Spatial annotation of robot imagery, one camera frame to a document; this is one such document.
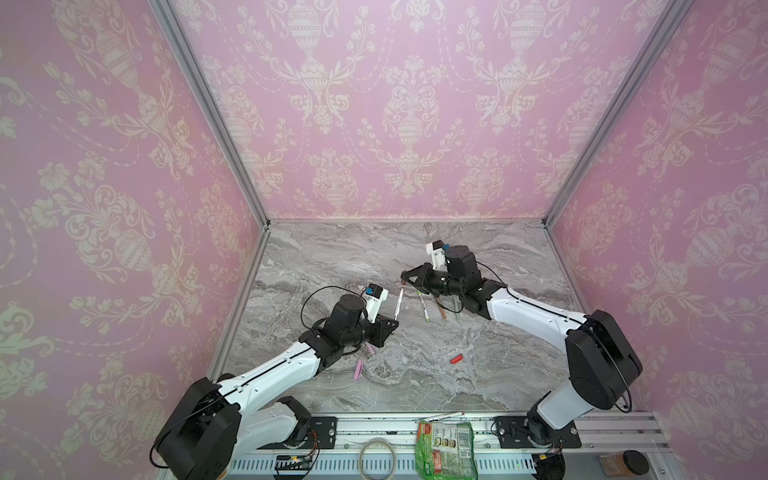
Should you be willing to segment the white marker pink tip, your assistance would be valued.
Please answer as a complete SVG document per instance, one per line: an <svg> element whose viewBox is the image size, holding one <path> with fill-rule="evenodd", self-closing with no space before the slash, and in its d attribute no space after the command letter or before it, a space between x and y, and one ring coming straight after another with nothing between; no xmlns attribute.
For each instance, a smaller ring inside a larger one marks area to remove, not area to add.
<svg viewBox="0 0 768 480"><path fill-rule="evenodd" d="M446 419L463 417L465 414L466 413L464 411L456 411L456 412L440 413L440 414L435 413L433 415L428 415L426 417L420 418L418 421L428 422L428 423L435 422L435 421L443 421Z"/></svg>

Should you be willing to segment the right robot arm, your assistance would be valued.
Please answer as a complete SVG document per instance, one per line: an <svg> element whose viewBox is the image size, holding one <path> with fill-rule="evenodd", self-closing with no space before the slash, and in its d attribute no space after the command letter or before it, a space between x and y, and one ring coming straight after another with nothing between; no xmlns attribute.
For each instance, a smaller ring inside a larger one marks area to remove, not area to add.
<svg viewBox="0 0 768 480"><path fill-rule="evenodd" d="M434 298L454 296L464 310L511 325L566 355L568 379L527 413L527 435L549 447L568 425L594 410L633 408L630 386L643 371L639 357L609 313L566 310L525 296L508 286L465 245L435 241L430 261L401 272L401 281Z"/></svg>

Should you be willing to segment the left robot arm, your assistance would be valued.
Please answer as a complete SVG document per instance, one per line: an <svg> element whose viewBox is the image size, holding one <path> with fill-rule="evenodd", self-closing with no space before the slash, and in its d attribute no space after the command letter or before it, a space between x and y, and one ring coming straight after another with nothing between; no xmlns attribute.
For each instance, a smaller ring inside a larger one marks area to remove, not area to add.
<svg viewBox="0 0 768 480"><path fill-rule="evenodd" d="M244 374L191 384L154 440L150 463L178 479L221 479L233 460L266 445L317 445L310 412L286 392L364 344L383 346L399 326L379 313L387 297L374 284L347 292L283 353Z"/></svg>

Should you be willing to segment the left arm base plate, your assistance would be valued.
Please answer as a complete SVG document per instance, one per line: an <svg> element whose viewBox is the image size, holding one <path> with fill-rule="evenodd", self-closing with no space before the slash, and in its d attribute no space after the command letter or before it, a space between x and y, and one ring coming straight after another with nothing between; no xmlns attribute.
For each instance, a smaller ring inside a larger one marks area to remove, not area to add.
<svg viewBox="0 0 768 480"><path fill-rule="evenodd" d="M298 434L292 434L285 442L270 443L262 446L260 450L311 450L315 447L321 450L333 449L336 444L337 430L337 417L311 417L305 426L299 428Z"/></svg>

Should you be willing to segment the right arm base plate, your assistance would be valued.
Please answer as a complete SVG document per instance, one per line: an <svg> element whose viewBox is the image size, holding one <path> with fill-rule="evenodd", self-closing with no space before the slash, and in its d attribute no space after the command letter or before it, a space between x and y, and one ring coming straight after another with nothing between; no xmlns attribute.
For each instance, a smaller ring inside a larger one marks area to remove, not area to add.
<svg viewBox="0 0 768 480"><path fill-rule="evenodd" d="M579 449L582 442L574 422L563 429L554 430L546 423L531 421L527 416L507 415L495 417L491 432L502 449Z"/></svg>

